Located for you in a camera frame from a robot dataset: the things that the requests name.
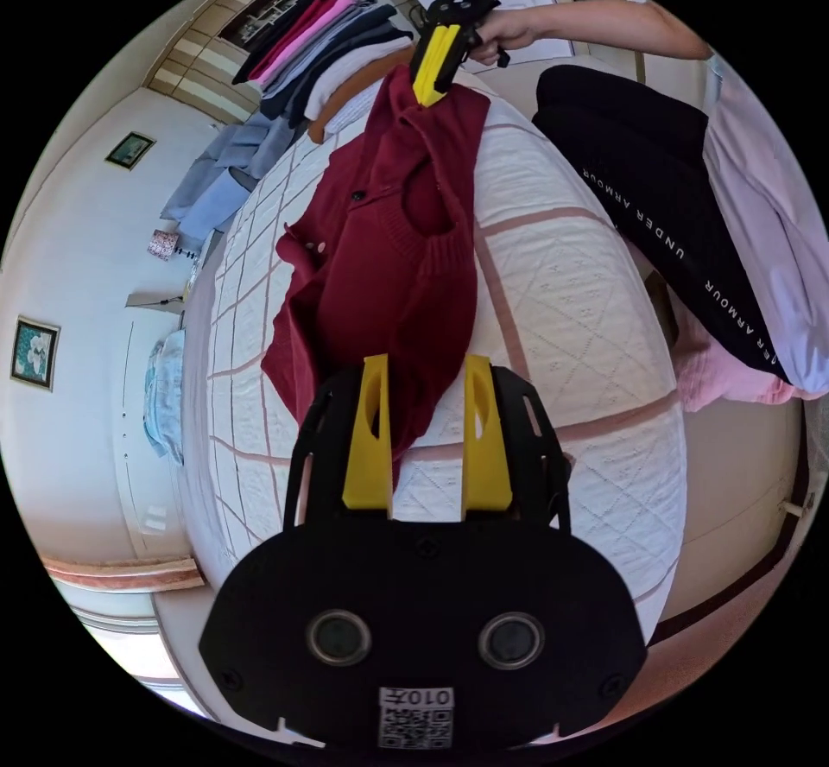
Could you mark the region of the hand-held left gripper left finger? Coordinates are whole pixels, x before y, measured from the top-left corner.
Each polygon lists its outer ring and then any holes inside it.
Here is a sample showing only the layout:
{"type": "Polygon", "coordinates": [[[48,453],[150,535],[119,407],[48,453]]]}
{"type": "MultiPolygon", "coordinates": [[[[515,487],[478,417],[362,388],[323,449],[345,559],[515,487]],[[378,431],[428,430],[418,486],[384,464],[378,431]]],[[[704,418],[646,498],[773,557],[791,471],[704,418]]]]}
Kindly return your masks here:
{"type": "Polygon", "coordinates": [[[391,512],[393,459],[385,354],[364,359],[342,499],[351,512],[391,512]]]}

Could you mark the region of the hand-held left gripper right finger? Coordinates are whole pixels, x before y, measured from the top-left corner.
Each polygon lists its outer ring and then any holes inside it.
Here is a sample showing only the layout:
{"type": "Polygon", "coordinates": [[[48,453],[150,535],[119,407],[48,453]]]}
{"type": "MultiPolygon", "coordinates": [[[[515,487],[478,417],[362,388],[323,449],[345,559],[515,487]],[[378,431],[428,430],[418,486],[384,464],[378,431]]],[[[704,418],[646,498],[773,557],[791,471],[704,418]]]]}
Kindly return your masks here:
{"type": "Polygon", "coordinates": [[[465,359],[461,510],[506,512],[512,504],[509,467],[490,360],[465,359]]]}

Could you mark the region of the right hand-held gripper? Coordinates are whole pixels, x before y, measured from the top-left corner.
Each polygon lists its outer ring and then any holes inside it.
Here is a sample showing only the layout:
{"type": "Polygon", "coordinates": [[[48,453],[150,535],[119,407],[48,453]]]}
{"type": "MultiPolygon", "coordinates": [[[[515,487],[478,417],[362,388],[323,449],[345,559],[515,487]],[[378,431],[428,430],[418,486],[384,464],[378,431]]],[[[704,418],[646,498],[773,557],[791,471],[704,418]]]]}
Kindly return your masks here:
{"type": "Polygon", "coordinates": [[[419,105],[429,107],[447,94],[477,43],[477,27],[500,5],[500,0],[435,0],[428,7],[411,62],[412,90],[419,105]]]}

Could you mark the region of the person's right hand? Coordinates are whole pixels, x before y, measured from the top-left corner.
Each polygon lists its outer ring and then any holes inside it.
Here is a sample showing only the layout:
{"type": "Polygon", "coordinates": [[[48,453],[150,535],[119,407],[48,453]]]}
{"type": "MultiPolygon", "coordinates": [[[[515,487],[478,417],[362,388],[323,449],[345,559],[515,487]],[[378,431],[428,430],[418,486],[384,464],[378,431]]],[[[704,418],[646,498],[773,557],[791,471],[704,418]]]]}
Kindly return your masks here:
{"type": "Polygon", "coordinates": [[[486,67],[496,65],[501,53],[527,48],[542,34],[537,8],[496,10],[477,27],[477,43],[469,59],[486,67]]]}

